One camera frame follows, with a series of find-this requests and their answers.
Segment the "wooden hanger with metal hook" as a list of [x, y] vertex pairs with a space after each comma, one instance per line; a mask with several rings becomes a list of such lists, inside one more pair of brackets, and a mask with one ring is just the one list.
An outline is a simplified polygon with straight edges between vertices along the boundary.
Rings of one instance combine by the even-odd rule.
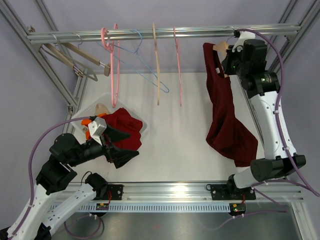
[[229, 77], [229, 75], [233, 75], [234, 67], [232, 66], [232, 62], [236, 59], [238, 50], [241, 51], [242, 43], [241, 43], [241, 32], [232, 27], [233, 37], [238, 38], [238, 40], [234, 43], [234, 45], [229, 45], [227, 41], [221, 41], [218, 44], [214, 45], [212, 49], [221, 54], [223, 60], [221, 62], [221, 66], [223, 67], [223, 76], [225, 78]]

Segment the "red t shirt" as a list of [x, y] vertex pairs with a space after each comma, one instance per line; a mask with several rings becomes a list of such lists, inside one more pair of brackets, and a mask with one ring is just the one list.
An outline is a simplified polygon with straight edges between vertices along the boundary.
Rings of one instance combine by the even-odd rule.
[[137, 151], [141, 143], [141, 133], [140, 130], [143, 127], [143, 122], [132, 117], [130, 113], [125, 108], [119, 108], [110, 114], [101, 114], [108, 125], [120, 130], [122, 132], [130, 134], [130, 137], [122, 141], [114, 142], [113, 144], [121, 149]]

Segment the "beige t shirt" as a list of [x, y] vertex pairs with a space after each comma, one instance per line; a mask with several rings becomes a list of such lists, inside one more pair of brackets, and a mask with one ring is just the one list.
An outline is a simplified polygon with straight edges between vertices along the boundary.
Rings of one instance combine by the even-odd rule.
[[[88, 114], [88, 116], [96, 116], [96, 115], [99, 115], [99, 114], [102, 114], [102, 113], [106, 113], [107, 115], [110, 114], [110, 111], [108, 110], [108, 108], [103, 103], [95, 104], [93, 110], [94, 110], [94, 112], [91, 113], [91, 114]], [[83, 125], [81, 125], [81, 130], [82, 130], [83, 133], [85, 133]]]

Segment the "orange t shirt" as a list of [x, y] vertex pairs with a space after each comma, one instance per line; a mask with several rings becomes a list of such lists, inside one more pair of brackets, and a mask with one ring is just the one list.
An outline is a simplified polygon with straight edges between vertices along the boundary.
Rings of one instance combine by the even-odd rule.
[[[106, 115], [107, 115], [106, 113], [101, 113], [101, 114], [96, 115], [96, 117], [104, 118]], [[91, 135], [90, 135], [90, 131], [89, 131], [89, 124], [92, 121], [93, 121], [93, 117], [90, 117], [89, 119], [84, 119], [81, 122], [81, 125], [84, 127], [84, 133], [85, 133], [86, 140], [91, 139]]]

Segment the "thin pink wire hanger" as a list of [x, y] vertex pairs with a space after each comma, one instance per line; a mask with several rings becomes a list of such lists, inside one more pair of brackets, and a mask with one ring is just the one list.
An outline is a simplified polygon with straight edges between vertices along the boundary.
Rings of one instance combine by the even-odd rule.
[[179, 105], [183, 103], [183, 90], [182, 90], [182, 78], [181, 78], [181, 62], [180, 62], [180, 40], [176, 35], [176, 27], [173, 27], [173, 38], [175, 41], [176, 57], [177, 57], [177, 69], [178, 69], [178, 83], [179, 83]]

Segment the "dark maroon t shirt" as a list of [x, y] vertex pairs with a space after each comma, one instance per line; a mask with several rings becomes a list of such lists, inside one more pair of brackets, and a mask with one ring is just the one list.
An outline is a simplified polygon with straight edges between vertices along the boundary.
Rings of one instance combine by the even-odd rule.
[[225, 76], [214, 44], [204, 43], [206, 88], [212, 103], [212, 123], [206, 142], [236, 167], [248, 167], [256, 159], [257, 138], [236, 118], [231, 80]]

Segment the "beige round hook hanger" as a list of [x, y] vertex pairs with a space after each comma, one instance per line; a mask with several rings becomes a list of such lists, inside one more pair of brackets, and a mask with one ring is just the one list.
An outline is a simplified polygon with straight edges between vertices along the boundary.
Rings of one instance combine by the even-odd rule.
[[154, 50], [155, 50], [155, 60], [156, 60], [156, 76], [157, 76], [157, 105], [160, 105], [160, 91], [161, 91], [161, 79], [160, 79], [160, 62], [159, 62], [159, 53], [158, 53], [158, 42], [156, 36], [156, 24], [152, 23], [152, 34], [154, 41]]

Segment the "pink plastic hanger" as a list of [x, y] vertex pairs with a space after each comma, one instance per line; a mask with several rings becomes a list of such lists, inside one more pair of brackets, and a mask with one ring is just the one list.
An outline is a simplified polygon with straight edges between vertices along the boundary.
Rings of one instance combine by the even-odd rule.
[[100, 30], [100, 39], [102, 47], [110, 54], [110, 87], [111, 87], [111, 105], [113, 108], [117, 106], [119, 98], [119, 87], [120, 87], [120, 60], [117, 59], [117, 73], [116, 73], [116, 84], [115, 84], [115, 40], [111, 40], [109, 32], [106, 27], [102, 27]]

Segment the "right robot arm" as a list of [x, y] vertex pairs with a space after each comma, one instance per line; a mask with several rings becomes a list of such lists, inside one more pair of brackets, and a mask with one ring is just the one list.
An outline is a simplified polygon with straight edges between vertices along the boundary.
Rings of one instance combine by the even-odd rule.
[[281, 101], [280, 83], [275, 72], [266, 70], [267, 45], [260, 39], [238, 40], [226, 50], [224, 72], [240, 79], [242, 88], [255, 110], [263, 137], [264, 157], [254, 159], [250, 167], [229, 177], [226, 193], [239, 198], [244, 189], [272, 179], [286, 177], [306, 164], [290, 140]]

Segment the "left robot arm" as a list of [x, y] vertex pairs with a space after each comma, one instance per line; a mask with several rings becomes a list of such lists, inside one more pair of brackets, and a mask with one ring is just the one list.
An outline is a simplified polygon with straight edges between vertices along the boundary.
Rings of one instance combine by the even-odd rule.
[[0, 231], [2, 240], [50, 240], [82, 205], [112, 196], [108, 182], [98, 173], [92, 173], [72, 196], [51, 209], [76, 177], [73, 167], [104, 156], [120, 168], [139, 154], [137, 150], [115, 146], [115, 143], [130, 138], [129, 133], [91, 122], [89, 134], [91, 138], [83, 144], [71, 133], [61, 134], [55, 139], [49, 149], [49, 160], [42, 166], [31, 188], [29, 202], [15, 223]]

